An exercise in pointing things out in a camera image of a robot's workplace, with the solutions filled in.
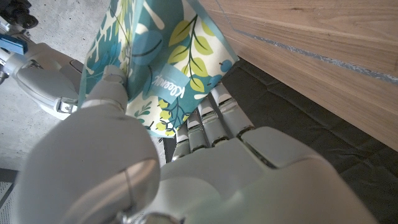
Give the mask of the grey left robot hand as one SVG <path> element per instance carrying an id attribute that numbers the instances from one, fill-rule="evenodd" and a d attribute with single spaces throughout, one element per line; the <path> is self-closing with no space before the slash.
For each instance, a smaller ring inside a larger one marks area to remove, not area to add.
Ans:
<path id="1" fill-rule="evenodd" d="M 321 155 L 269 127 L 161 165 L 125 114 L 126 76 L 104 68 L 81 109 L 19 172 L 12 223 L 375 223 Z"/>

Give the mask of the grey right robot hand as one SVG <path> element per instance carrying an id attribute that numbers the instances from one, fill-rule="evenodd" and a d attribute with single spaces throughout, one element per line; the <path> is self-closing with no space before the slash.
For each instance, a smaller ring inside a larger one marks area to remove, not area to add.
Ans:
<path id="1" fill-rule="evenodd" d="M 4 71 L 23 92 L 52 116 L 64 120 L 78 109 L 83 64 L 40 43 L 24 55 L 1 49 Z"/>

